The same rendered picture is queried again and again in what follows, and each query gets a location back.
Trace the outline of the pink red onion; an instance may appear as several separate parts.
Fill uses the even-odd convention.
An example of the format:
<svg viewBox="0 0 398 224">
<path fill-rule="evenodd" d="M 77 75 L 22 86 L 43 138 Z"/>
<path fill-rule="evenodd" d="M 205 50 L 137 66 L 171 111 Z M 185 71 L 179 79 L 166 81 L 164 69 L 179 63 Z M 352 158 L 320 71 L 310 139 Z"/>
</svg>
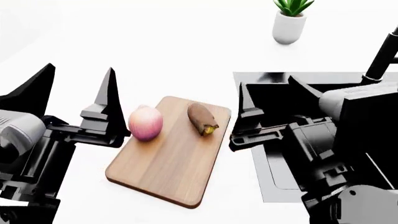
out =
<svg viewBox="0 0 398 224">
<path fill-rule="evenodd" d="M 163 127 L 163 116 L 157 108 L 140 105 L 129 117 L 129 130 L 139 141 L 151 141 Z"/>
</svg>

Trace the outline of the brown sweet potato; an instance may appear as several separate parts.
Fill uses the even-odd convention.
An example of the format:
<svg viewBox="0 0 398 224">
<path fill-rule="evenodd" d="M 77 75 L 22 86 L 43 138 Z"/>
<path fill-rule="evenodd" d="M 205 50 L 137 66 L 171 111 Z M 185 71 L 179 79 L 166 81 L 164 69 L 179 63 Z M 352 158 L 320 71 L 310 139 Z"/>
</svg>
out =
<svg viewBox="0 0 398 224">
<path fill-rule="evenodd" d="M 219 128 L 213 114 L 202 104 L 190 104 L 187 109 L 187 115 L 201 136 L 208 136 Z"/>
</svg>

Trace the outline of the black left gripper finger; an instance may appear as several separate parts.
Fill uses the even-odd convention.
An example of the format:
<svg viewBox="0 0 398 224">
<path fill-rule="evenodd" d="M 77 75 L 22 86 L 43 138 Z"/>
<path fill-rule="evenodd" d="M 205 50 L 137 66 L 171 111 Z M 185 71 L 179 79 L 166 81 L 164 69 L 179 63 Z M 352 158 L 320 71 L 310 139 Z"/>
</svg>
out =
<svg viewBox="0 0 398 224">
<path fill-rule="evenodd" d="M 93 104 L 80 113 L 83 121 L 80 128 L 92 134 L 107 137 L 126 138 L 131 132 L 126 126 L 121 108 L 116 72 L 106 72 Z"/>
<path fill-rule="evenodd" d="M 55 66 L 48 63 L 22 85 L 0 96 L 0 110 L 45 114 L 54 78 Z"/>
</svg>

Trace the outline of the black kitchen faucet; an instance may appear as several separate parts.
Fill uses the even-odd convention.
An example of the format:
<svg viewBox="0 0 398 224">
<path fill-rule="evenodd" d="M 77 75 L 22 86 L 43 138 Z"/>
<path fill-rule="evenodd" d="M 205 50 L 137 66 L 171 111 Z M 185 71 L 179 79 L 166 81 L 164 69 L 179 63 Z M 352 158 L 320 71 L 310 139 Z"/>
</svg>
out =
<svg viewBox="0 0 398 224">
<path fill-rule="evenodd" d="M 370 67 L 363 74 L 360 84 L 369 85 L 374 83 L 380 83 L 383 80 L 383 76 L 387 68 L 391 64 L 398 64 L 398 26 L 388 33 L 381 48 L 377 52 L 373 59 Z"/>
</svg>

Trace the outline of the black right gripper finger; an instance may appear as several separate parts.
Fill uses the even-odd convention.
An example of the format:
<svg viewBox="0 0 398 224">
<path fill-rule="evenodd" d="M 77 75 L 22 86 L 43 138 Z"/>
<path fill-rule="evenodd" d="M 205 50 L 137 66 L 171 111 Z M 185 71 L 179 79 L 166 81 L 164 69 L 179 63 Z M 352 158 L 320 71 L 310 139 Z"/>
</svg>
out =
<svg viewBox="0 0 398 224">
<path fill-rule="evenodd" d="M 288 78 L 288 84 L 292 89 L 293 99 L 298 104 L 299 110 L 303 112 L 303 115 L 314 118 L 324 117 L 325 114 L 319 106 L 320 98 L 323 95 L 321 91 L 293 75 Z"/>
<path fill-rule="evenodd" d="M 261 119 L 264 117 L 262 109 L 257 108 L 249 93 L 247 83 L 239 84 L 239 108 L 231 136 L 256 132 L 262 129 Z"/>
</svg>

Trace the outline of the wooden cutting board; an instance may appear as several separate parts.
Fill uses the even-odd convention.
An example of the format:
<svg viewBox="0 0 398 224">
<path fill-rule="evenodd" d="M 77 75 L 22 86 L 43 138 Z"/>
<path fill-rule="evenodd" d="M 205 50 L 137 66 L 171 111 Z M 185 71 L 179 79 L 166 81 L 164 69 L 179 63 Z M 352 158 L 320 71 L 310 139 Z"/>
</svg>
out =
<svg viewBox="0 0 398 224">
<path fill-rule="evenodd" d="M 189 121 L 187 109 L 193 100 L 165 96 L 156 108 L 164 122 L 152 141 L 130 138 L 105 170 L 108 181 L 169 201 L 197 208 L 203 199 L 218 156 L 231 110 L 202 104 L 215 117 L 219 128 L 201 136 Z"/>
</svg>

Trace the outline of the potted succulent in white pot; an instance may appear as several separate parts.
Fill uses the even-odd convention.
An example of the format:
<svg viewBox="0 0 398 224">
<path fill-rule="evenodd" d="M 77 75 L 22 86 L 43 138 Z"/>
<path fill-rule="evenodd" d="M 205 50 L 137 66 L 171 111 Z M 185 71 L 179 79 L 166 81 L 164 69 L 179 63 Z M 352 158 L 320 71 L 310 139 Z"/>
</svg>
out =
<svg viewBox="0 0 398 224">
<path fill-rule="evenodd" d="M 282 45 L 293 44 L 302 35 L 306 15 L 303 13 L 315 0 L 273 0 L 278 11 L 272 28 L 273 39 Z"/>
</svg>

